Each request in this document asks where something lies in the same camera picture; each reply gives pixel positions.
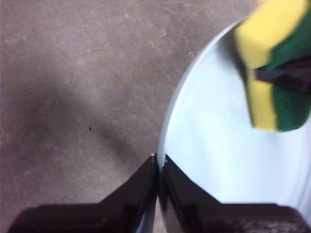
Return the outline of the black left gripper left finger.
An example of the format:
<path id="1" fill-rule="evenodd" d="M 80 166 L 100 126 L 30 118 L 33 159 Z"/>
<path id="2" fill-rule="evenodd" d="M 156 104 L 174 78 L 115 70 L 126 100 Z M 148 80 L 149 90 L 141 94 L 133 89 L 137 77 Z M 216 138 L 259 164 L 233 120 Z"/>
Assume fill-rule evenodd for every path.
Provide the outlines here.
<path id="1" fill-rule="evenodd" d="M 156 157 L 150 156 L 99 203 L 41 205 L 22 211 L 10 233 L 150 233 L 157 198 Z"/>

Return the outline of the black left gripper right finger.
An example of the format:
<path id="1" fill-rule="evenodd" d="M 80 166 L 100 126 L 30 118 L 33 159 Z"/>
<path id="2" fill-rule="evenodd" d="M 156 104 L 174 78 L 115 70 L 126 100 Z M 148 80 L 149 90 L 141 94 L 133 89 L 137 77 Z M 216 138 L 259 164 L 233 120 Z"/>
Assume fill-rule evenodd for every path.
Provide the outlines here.
<path id="1" fill-rule="evenodd" d="M 161 207 L 170 233 L 309 233 L 294 208 L 267 203 L 223 204 L 195 184 L 167 156 Z"/>

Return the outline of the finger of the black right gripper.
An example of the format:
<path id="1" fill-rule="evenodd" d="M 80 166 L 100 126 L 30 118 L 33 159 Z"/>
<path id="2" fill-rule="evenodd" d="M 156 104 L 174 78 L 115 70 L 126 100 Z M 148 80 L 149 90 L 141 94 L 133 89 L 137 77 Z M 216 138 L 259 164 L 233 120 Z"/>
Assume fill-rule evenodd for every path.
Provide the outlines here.
<path id="1" fill-rule="evenodd" d="M 255 70 L 255 77 L 297 92 L 310 92 L 311 61 L 295 60 L 271 70 L 261 67 Z"/>

